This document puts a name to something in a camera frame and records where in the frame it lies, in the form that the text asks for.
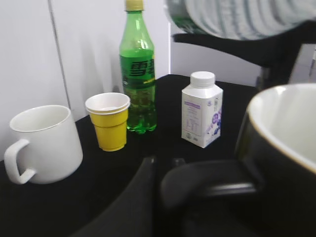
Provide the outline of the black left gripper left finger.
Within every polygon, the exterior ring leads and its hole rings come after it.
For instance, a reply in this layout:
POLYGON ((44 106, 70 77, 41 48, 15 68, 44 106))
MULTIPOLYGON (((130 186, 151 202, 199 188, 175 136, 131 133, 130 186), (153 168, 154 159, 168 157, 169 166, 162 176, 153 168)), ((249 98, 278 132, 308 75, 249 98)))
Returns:
POLYGON ((155 157, 144 158, 124 191, 75 237, 179 237, 180 221, 156 203, 155 157))

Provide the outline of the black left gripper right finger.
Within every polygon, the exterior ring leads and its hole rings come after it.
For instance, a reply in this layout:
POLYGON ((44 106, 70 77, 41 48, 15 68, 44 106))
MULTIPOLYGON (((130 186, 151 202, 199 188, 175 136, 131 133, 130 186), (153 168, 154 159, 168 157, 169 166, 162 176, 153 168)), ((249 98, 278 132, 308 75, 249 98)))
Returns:
POLYGON ((260 40, 222 39, 205 34, 175 34, 174 42, 212 48, 261 67, 257 86, 288 84, 303 44, 315 44, 316 22, 307 21, 277 36, 260 40))

